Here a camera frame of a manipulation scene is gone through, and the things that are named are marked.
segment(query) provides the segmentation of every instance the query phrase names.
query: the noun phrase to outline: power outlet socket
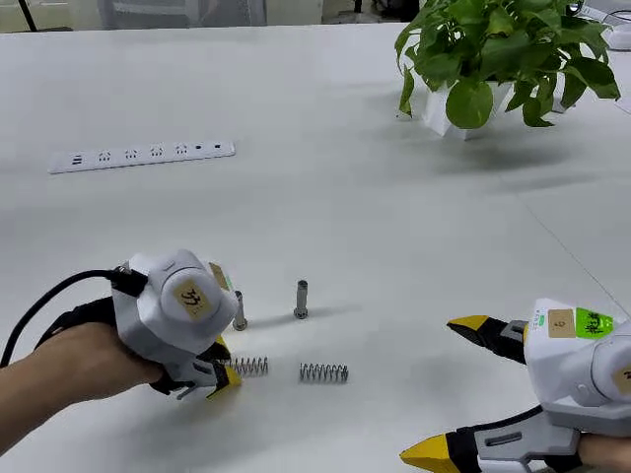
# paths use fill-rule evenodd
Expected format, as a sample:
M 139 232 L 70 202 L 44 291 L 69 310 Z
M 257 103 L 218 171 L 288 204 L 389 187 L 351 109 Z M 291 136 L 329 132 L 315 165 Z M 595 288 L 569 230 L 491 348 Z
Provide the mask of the power outlet socket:
M 126 168 L 178 161 L 223 158 L 235 154 L 235 145 L 228 141 L 154 143 L 151 145 L 111 148 L 53 155 L 48 172 Z

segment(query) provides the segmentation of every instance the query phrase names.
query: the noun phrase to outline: table surface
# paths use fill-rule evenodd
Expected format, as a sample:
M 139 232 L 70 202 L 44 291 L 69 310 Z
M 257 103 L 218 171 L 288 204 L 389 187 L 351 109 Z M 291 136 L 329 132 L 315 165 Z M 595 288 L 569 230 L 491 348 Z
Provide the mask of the table surface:
M 71 273 L 186 247 L 244 293 L 233 352 L 270 359 L 268 377 L 214 402 L 142 386 L 74 406 L 1 471 L 410 471 L 398 454 L 420 439 L 536 402 L 524 368 L 448 319 L 527 317 L 539 297 L 631 309 L 631 116 L 588 94 L 553 128 L 512 112 L 482 139 L 441 139 L 397 116 L 401 28 L 0 37 L 3 337 Z M 611 63 L 631 94 L 631 57 Z M 204 138 L 237 154 L 46 173 L 57 151 Z M 105 293 L 64 293 L 16 355 Z M 346 364 L 349 382 L 301 385 L 300 362 Z

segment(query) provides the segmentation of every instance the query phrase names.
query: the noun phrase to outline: potted plant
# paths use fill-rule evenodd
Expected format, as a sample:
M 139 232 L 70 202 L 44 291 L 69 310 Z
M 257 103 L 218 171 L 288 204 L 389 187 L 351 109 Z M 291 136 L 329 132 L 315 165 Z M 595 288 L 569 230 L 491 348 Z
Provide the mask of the potted plant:
M 601 36 L 606 27 L 570 16 L 568 3 L 428 0 L 395 43 L 403 75 L 400 110 L 411 115 L 413 73 L 432 92 L 424 119 L 441 134 L 446 123 L 459 130 L 482 127 L 512 85 L 506 111 L 521 107 L 526 125 L 551 126 L 543 116 L 552 110 L 559 74 L 565 108 L 586 88 L 601 99 L 619 99 Z M 582 44 L 591 54 L 583 54 Z

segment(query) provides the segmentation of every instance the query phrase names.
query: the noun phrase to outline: human hand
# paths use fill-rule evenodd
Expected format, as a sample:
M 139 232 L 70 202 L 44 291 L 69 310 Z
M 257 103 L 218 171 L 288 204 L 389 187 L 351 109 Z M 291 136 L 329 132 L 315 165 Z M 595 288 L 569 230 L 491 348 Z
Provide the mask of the human hand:
M 586 465 L 631 473 L 631 439 L 581 436 L 579 456 Z
M 155 382 L 162 368 L 131 353 L 112 327 L 85 323 L 42 343 L 32 354 L 42 370 L 58 373 L 68 404 L 104 399 Z

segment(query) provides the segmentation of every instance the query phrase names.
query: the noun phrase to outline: metal bolt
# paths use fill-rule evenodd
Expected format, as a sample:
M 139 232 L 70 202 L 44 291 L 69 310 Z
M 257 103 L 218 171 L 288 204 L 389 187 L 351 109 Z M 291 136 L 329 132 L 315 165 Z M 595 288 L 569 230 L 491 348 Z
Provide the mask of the metal bolt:
M 241 332 L 247 327 L 247 320 L 244 315 L 244 295 L 241 294 L 241 291 L 235 291 L 235 296 L 237 296 L 237 301 L 239 301 L 239 310 L 237 310 L 237 315 L 235 315 L 235 320 L 233 320 L 233 327 Z
M 296 292 L 296 308 L 294 309 L 294 315 L 296 318 L 307 318 L 309 312 L 307 311 L 307 281 L 300 280 L 298 282 L 298 290 Z

